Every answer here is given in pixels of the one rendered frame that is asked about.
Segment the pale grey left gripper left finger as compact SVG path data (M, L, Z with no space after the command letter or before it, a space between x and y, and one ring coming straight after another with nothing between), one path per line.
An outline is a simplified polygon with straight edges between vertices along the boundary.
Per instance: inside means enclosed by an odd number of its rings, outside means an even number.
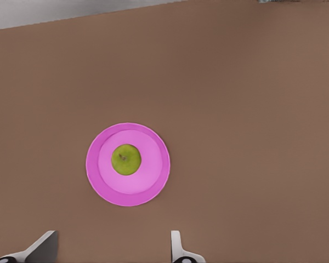
M47 231L23 251L0 257L0 263L56 263L58 257L58 232Z

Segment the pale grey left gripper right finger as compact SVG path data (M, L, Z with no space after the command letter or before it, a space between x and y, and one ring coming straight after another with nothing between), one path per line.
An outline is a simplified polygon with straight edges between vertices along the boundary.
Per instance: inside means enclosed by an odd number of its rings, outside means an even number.
M172 263L206 263L202 255L185 250L178 230L171 230L171 262Z

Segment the green apple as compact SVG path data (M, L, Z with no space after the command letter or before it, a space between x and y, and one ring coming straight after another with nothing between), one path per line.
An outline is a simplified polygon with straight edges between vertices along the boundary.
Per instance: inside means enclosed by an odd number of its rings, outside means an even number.
M139 169L141 165L141 154L135 146L123 144L113 151L111 164L117 173L123 176L129 176Z

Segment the pink round plate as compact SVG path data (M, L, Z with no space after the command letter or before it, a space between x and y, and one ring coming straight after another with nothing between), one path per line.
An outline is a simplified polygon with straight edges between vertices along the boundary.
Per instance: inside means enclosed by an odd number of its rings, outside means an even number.
M131 175L121 175L111 156L121 145L134 146L141 164ZM86 173L94 191L104 200L123 207L144 204L164 188L171 169L165 142L151 128L138 123L112 125L92 141L86 155Z

